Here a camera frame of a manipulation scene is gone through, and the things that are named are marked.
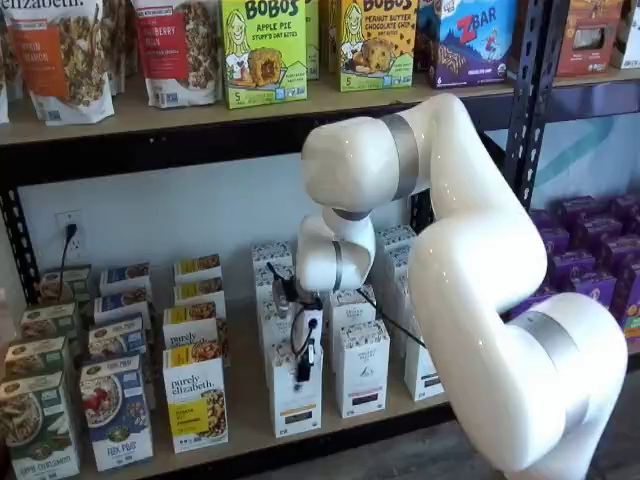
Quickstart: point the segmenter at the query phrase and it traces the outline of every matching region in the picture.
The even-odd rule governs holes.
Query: white wall
[[[253,291],[249,246],[294,240],[302,217],[318,210],[301,179],[300,156],[283,155],[20,189],[40,269],[60,263],[55,214],[82,209],[94,270],[152,262],[154,297],[168,305],[171,265],[212,252],[222,257],[230,299]],[[401,222],[403,204],[374,212],[377,227]]]

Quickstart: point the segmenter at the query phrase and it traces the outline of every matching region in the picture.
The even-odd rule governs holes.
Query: yellow box label
[[[207,401],[200,398],[194,402],[169,405],[169,422],[173,436],[193,435],[209,430]]]

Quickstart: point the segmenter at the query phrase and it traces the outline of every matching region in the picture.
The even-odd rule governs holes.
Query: power cord
[[[64,249],[62,250],[62,261],[60,262],[60,281],[58,283],[58,301],[62,298],[62,281],[64,276],[64,263],[67,260],[67,250],[69,249],[69,244],[71,243],[71,239],[74,235],[78,233],[78,226],[75,223],[69,223],[65,227],[65,242]]]

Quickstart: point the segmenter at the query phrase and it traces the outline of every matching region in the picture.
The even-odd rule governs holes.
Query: bobo's box
[[[307,98],[304,0],[222,0],[229,108]]]
[[[501,82],[516,0],[420,2],[418,66],[433,88]]]
[[[176,453],[228,441],[221,354],[217,342],[163,352],[164,388]]]
[[[340,91],[409,87],[417,0],[339,0]]]
[[[340,330],[336,395],[342,418],[384,410],[389,335],[381,320]]]
[[[153,456],[139,355],[85,365],[80,393],[99,472]]]

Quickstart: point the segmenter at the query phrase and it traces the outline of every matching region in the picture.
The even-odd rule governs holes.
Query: black cable
[[[411,333],[409,330],[407,330],[406,328],[404,328],[402,325],[399,325],[395,320],[391,320],[383,311],[382,309],[378,308],[378,306],[373,303],[373,300],[371,300],[369,298],[369,296],[364,293],[362,291],[361,288],[357,288],[356,292],[358,292],[362,298],[364,298],[367,303],[369,305],[371,305],[373,308],[375,308],[376,313],[378,313],[382,318],[384,318],[387,322],[389,322],[391,325],[393,325],[394,327],[396,327],[398,330],[400,330],[402,333],[404,333],[407,337],[409,337],[411,340],[413,340],[414,342],[416,342],[418,345],[420,345],[421,347],[427,348],[427,346],[424,344],[424,342],[422,340],[420,340],[418,337],[416,337],[413,333]]]

